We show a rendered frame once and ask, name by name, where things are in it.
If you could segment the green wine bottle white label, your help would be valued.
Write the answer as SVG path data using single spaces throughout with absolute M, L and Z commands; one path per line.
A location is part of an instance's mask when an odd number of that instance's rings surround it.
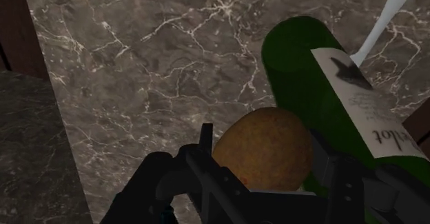
M 322 21 L 298 16 L 278 23 L 261 58 L 276 105 L 333 149 L 371 169 L 397 165 L 430 187 L 430 159 Z

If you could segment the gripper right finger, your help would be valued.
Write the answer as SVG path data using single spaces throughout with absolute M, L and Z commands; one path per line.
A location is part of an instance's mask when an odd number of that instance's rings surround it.
M 430 224 L 430 187 L 396 165 L 371 170 L 310 134 L 312 173 L 329 189 L 327 224 Z

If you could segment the brown round potato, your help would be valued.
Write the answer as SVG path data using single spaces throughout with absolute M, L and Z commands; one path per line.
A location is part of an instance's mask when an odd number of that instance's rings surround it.
M 249 190 L 296 191 L 311 171 L 311 134 L 292 112 L 259 108 L 222 135 L 212 156 Z

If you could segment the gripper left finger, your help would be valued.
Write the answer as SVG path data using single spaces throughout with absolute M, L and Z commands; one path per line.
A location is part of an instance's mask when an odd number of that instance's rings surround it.
M 178 154 L 148 154 L 114 197 L 100 224 L 179 224 L 171 206 L 189 196 L 201 224 L 256 224 L 250 192 L 212 158 L 213 125 L 204 123 L 197 144 Z

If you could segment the white plastic utensil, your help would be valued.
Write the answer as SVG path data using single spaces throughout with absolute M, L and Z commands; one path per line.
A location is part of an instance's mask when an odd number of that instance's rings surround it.
M 370 53 L 376 41 L 382 34 L 384 28 L 393 19 L 396 13 L 403 7 L 407 0 L 386 0 L 379 18 L 375 22 L 371 32 L 368 34 L 360 49 L 351 55 L 352 61 L 359 67 Z

